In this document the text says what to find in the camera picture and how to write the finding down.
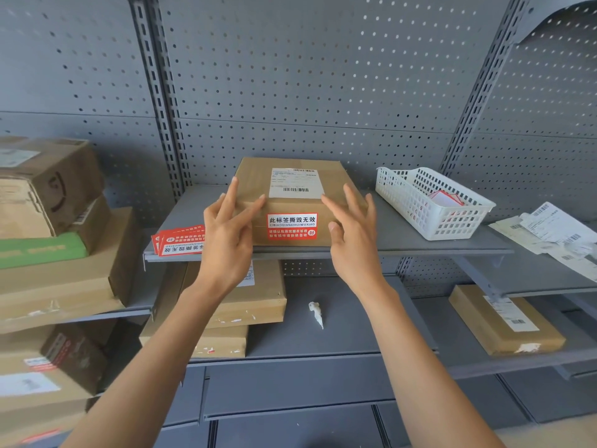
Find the white plastic basket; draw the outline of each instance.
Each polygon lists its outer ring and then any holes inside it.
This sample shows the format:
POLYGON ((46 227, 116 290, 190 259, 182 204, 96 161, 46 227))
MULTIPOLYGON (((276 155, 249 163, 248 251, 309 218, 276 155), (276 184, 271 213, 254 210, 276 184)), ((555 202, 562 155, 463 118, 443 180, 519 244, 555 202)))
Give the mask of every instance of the white plastic basket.
POLYGON ((377 168, 376 192, 427 240, 469 239, 496 203, 429 168, 377 168), (457 194, 465 205, 443 207, 428 195, 457 194))

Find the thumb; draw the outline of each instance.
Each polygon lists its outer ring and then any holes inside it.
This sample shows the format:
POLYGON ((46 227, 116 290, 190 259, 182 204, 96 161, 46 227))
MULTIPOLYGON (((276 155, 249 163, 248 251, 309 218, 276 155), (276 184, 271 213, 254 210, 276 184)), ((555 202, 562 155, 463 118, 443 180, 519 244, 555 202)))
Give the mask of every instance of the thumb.
POLYGON ((332 245, 339 245, 344 243, 344 230, 338 223, 330 222, 328 224, 330 235, 332 237, 332 245))

